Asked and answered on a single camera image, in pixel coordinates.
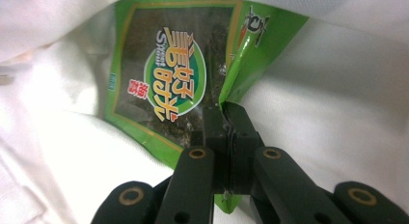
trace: plastic bag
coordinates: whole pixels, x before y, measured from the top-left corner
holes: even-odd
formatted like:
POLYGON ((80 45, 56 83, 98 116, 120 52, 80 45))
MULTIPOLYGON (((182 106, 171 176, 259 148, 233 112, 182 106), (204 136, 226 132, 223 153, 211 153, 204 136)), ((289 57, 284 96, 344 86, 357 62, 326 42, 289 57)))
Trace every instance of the plastic bag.
POLYGON ((116 18, 105 117, 172 168, 202 107, 239 102, 307 21, 243 0, 122 0, 116 18))

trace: white fabric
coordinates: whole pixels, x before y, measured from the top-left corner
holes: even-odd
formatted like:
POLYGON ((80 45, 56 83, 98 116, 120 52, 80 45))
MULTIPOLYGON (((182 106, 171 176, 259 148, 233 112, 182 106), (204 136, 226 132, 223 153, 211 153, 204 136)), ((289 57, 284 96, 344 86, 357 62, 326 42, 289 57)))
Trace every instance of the white fabric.
MULTIPOLYGON (((115 1, 0 0, 0 207, 32 211, 0 218, 89 223, 118 184, 172 173, 101 120, 115 1)), ((253 1, 312 17, 242 101, 264 142, 409 212, 409 0, 253 1)), ((241 207, 214 223, 251 223, 241 207)))

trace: seaweed snack package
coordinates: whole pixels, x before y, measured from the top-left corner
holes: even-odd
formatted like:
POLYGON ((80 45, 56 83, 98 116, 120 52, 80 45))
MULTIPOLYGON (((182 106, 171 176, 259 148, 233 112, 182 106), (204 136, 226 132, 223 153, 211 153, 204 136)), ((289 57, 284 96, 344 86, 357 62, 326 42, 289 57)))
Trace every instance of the seaweed snack package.
POLYGON ((242 0, 122 0, 116 19, 105 118, 172 168, 202 107, 239 102, 307 21, 242 0))

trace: green circular logo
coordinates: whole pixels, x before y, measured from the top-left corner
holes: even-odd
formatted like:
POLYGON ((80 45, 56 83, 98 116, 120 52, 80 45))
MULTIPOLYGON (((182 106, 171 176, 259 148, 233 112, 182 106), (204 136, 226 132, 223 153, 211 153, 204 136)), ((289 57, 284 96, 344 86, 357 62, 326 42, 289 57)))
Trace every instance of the green circular logo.
POLYGON ((174 122, 196 107, 205 94, 205 59, 193 34, 164 28, 145 64, 148 101, 156 116, 174 122))

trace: green plastic wrapper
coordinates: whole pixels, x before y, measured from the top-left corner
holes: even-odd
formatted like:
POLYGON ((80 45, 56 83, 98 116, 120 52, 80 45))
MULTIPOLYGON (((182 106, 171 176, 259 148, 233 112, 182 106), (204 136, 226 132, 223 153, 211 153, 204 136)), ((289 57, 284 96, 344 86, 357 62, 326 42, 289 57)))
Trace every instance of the green plastic wrapper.
POLYGON ((175 168, 202 107, 239 102, 306 21, 243 0, 119 1, 105 118, 175 168))

